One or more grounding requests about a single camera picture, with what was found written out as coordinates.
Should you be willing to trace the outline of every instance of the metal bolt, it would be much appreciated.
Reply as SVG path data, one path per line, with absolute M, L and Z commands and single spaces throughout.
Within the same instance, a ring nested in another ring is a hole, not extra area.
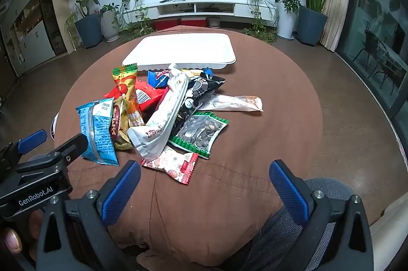
M 90 191 L 87 191 L 85 195 L 87 198 L 94 198 L 97 193 L 98 191 L 96 191 L 95 189 L 91 189 Z
M 352 196 L 351 196 L 351 200 L 352 200 L 354 203 L 360 203 L 360 202 L 361 202 L 361 198 L 359 197 L 359 195 L 352 195 Z
M 59 200 L 58 196 L 53 196 L 53 197 L 51 197 L 50 202 L 51 202 L 51 204 L 56 204 L 58 202 L 58 200 Z
M 321 199 L 324 197 L 324 192 L 322 192 L 321 190 L 316 190 L 313 192 L 313 195 L 315 195 L 316 198 Z

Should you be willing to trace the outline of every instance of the brown tablecloth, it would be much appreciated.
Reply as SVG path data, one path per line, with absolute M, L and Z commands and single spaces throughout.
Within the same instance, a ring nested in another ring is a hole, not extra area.
M 139 185 L 109 232 L 119 244 L 147 242 L 163 254 L 213 266 L 247 243 L 281 207 L 269 181 L 273 160 L 283 159 L 296 176 L 307 176 L 322 137 L 322 113 L 309 79 L 275 47 L 227 30 L 178 26 L 157 34 L 186 32 L 229 36 L 237 61 L 215 71 L 226 79 L 219 93 L 259 96 L 264 112 L 217 112 L 229 124 L 213 144 L 210 159 L 199 158 L 188 186 L 143 168 Z M 114 87 L 112 69 L 140 41 L 106 54 L 75 82 L 60 109 L 56 146 L 80 132 L 75 108 L 102 99 Z M 118 152 L 117 157 L 121 166 L 128 159 L 140 161 L 137 152 Z M 119 169 L 75 160 L 69 166 L 72 198 L 99 189 Z

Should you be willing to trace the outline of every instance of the red storage box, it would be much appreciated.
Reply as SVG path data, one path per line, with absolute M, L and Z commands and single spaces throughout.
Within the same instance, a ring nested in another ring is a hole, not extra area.
M 181 18 L 182 26 L 207 27 L 206 17 Z
M 180 21 L 178 18 L 163 19 L 163 20 L 155 21 L 153 25 L 155 29 L 163 30 L 163 29 L 172 28 L 172 27 L 180 25 Z

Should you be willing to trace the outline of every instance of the white snack package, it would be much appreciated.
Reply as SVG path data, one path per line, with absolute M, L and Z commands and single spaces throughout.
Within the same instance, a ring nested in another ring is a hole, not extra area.
M 130 127 L 128 136 L 140 155 L 148 162 L 162 153 L 187 92 L 190 79 L 175 64 L 169 66 L 169 92 L 145 126 Z
M 256 96 L 226 96 L 212 94 L 204 100 L 200 111 L 261 111 L 262 101 Z

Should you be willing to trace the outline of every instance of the white tray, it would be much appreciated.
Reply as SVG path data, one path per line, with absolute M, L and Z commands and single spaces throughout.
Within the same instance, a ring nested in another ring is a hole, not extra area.
M 170 64 L 177 64 L 180 69 L 221 69 L 235 61 L 228 35 L 190 33 L 146 37 L 122 64 L 137 64 L 139 70 L 161 70 Z

